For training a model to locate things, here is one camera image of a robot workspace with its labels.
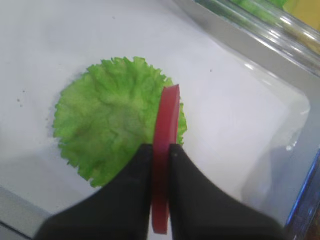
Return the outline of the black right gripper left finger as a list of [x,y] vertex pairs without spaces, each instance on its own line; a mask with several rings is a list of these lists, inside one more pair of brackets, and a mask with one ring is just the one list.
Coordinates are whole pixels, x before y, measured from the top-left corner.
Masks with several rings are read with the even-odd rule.
[[152,146],[142,144],[99,191],[49,217],[35,240],[145,240],[151,206]]

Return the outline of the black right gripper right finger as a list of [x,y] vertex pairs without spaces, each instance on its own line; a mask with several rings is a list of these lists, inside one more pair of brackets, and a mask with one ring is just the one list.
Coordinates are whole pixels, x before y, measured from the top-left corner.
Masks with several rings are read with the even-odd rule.
[[283,240],[283,228],[214,185],[178,144],[170,146],[169,210],[174,240]]

